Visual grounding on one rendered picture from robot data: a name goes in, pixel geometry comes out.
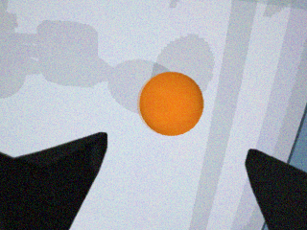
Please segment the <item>blue-grey l-shaped wall top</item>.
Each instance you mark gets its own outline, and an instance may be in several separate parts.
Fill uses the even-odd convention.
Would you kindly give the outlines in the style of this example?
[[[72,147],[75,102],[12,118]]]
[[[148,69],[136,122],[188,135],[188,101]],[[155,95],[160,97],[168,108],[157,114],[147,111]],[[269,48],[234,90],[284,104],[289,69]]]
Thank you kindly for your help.
[[[297,130],[295,142],[286,164],[307,172],[307,104],[304,108],[304,114]],[[261,230],[269,230],[265,222]]]

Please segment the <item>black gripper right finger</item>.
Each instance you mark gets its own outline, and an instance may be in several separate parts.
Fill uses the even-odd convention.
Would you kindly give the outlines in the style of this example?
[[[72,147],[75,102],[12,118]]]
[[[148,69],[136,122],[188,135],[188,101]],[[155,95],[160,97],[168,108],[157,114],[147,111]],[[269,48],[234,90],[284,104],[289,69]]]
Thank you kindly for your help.
[[[258,149],[245,169],[269,230],[307,230],[307,172]]]

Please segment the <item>clear l-shaped low wall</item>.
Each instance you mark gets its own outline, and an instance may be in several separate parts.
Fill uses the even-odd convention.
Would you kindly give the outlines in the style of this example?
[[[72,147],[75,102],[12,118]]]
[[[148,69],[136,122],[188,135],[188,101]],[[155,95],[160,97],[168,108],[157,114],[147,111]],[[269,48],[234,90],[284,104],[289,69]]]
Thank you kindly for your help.
[[[287,163],[307,104],[307,0],[236,0],[291,8],[256,150]],[[265,219],[247,177],[230,230],[261,230]]]

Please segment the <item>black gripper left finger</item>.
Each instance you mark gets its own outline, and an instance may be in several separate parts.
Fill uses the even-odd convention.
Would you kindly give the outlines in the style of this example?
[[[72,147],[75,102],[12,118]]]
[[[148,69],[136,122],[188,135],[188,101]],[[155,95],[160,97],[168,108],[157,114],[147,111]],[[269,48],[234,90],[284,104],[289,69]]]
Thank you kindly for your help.
[[[69,230],[105,160],[107,133],[11,157],[0,152],[0,230]]]

